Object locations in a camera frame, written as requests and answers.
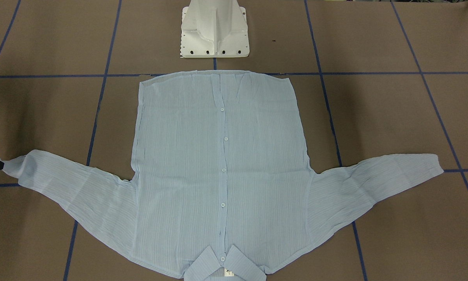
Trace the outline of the light blue button shirt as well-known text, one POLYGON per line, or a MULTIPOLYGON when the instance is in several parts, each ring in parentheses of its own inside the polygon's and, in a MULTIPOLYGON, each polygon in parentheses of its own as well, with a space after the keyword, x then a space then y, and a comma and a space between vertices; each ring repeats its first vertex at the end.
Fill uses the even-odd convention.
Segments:
POLYGON ((187 71, 139 85, 132 180, 46 151, 3 171, 133 263, 186 281, 264 281, 376 203, 443 173, 392 154, 316 173, 289 79, 187 71))

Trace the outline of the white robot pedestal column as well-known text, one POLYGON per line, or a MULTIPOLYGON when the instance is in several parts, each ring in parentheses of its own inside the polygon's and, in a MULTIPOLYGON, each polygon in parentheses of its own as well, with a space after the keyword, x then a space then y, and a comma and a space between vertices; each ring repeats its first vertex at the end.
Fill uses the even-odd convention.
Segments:
POLYGON ((248 57, 246 9, 236 0, 192 0, 182 9, 182 58, 248 57))

